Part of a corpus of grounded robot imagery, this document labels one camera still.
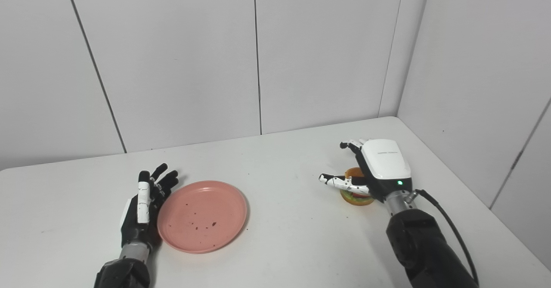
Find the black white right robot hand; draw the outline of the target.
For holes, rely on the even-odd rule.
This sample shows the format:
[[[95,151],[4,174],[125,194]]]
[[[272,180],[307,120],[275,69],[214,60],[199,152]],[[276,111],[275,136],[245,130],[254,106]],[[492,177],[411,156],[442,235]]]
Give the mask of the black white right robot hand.
[[[361,176],[322,173],[320,182],[380,202],[393,193],[410,194],[413,191],[411,168],[393,139],[351,139],[339,146],[354,153]]]

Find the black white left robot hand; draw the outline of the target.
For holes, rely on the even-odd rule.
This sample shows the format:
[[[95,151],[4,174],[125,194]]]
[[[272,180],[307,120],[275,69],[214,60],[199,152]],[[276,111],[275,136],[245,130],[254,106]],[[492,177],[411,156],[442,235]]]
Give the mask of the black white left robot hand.
[[[158,231],[159,212],[172,189],[179,183],[178,172],[168,170],[168,165],[162,163],[153,173],[142,170],[138,176],[138,193],[131,198],[124,221],[121,225],[121,245],[141,242],[150,250],[161,243]]]

